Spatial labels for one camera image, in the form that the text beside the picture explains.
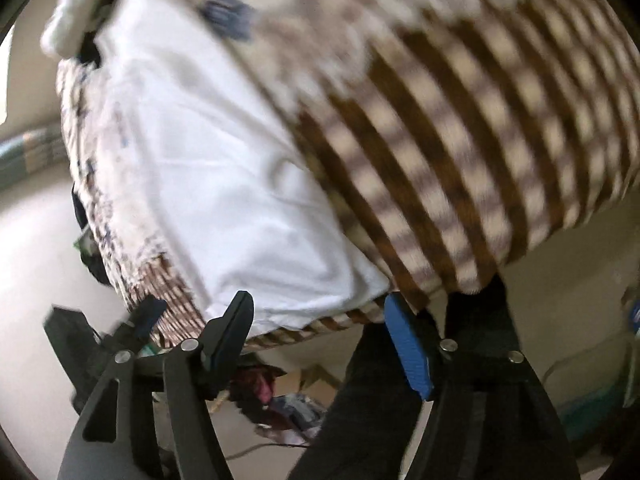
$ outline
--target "floor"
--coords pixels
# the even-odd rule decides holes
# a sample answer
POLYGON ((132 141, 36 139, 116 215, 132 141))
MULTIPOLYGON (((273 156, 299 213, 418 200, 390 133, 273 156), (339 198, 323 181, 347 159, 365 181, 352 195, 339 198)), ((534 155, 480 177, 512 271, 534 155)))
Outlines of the floor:
MULTIPOLYGON (((40 480, 53 480, 76 421, 72 388, 48 345, 42 321, 52 303, 81 308, 98 330, 124 308, 89 276, 72 247, 78 235, 71 183, 59 166, 0 194, 0 424, 40 480)), ((640 196, 556 235, 504 275, 524 351, 539 375, 556 361, 615 336, 624 327, 620 298, 640 262, 640 196)), ((442 318, 444 298, 433 311, 442 318)), ((319 362, 344 373, 359 330, 264 352, 286 369, 319 362)), ((569 362, 548 380, 556 404, 611 382, 622 346, 612 342, 569 362)), ((228 404, 214 424, 225 454, 263 442, 228 404)), ((231 463, 236 480, 284 480, 299 450, 267 448, 231 463)))

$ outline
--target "patterned fabric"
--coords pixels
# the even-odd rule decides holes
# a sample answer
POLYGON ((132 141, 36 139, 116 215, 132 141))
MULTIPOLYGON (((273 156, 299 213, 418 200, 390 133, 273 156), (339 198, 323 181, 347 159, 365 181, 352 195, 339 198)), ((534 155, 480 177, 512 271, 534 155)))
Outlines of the patterned fabric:
MULTIPOLYGON (((137 183, 127 165, 124 130, 118 127, 117 113, 101 101, 105 83, 92 65, 72 59, 58 66, 57 90, 70 172, 117 293, 130 308, 148 294, 167 302, 168 309, 158 322, 153 339, 162 348, 170 348, 185 338, 199 336, 205 323, 187 286, 170 263, 157 227, 136 203, 137 183), (107 139, 118 142, 104 143, 107 139)), ((360 310, 320 319, 299 332, 276 330, 252 338, 247 341, 246 350, 298 342, 354 323, 380 320, 380 308, 369 304, 360 310)))
POLYGON ((51 124, 0 142, 0 191, 66 160, 60 125, 51 124))
POLYGON ((250 38, 230 48, 418 308, 638 176, 640 54, 606 0, 242 1, 250 38))

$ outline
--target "white fabric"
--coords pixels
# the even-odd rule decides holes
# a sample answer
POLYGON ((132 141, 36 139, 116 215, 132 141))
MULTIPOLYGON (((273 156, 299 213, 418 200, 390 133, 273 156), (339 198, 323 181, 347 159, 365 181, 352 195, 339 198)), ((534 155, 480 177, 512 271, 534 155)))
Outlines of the white fabric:
POLYGON ((289 132, 184 0, 120 0, 97 43, 150 208, 206 319, 248 290, 251 336, 300 329, 388 289, 289 132))
POLYGON ((590 471, 582 475, 582 480, 598 480, 607 471, 608 466, 599 467, 594 471, 590 471))
POLYGON ((9 55, 11 40, 14 36, 12 27, 0 43, 0 124, 6 121, 6 94, 9 86, 9 55))
MULTIPOLYGON (((202 6, 209 0, 193 1, 202 6)), ((398 26, 421 28, 423 10, 454 23, 486 12, 482 0, 240 1, 255 12, 251 41, 238 41, 235 47, 291 118, 300 102, 322 100, 327 84, 341 97, 351 95, 367 78, 372 43, 389 48, 398 26)), ((491 3, 513 9, 518 1, 491 3)))
POLYGON ((58 0, 40 38, 40 48, 46 56, 70 59, 78 54, 98 1, 58 0))

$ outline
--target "blue gripper pad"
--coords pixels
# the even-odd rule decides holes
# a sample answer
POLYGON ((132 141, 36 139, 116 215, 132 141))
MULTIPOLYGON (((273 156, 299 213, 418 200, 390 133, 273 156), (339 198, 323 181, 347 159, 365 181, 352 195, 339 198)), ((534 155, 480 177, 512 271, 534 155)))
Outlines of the blue gripper pad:
POLYGON ((413 317, 414 314, 411 311, 407 312, 408 306, 403 309, 403 304, 406 305, 404 298, 398 292, 393 292, 386 297, 386 328, 396 346, 409 385, 420 394, 422 400, 427 400, 433 390, 429 372, 429 357, 411 326, 411 319, 407 317, 413 317))

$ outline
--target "metal screw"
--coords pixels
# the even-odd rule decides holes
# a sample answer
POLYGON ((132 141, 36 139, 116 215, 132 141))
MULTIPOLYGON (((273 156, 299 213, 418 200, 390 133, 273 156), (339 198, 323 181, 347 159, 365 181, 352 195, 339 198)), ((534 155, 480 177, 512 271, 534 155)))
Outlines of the metal screw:
POLYGON ((126 363, 129 359, 131 359, 131 352, 129 352, 129 350, 120 350, 116 354, 115 359, 119 365, 126 363))
POLYGON ((509 358, 509 361, 517 365, 524 362, 524 355, 522 355, 520 352, 516 350, 509 352, 507 354, 507 357, 509 358))
POLYGON ((199 344, 200 343, 197 339, 185 339, 180 343, 180 348, 185 352, 191 352, 192 350, 195 350, 199 344))
POLYGON ((458 343, 453 341, 453 339, 443 339, 440 342, 440 348, 445 352, 455 352, 458 349, 458 343))

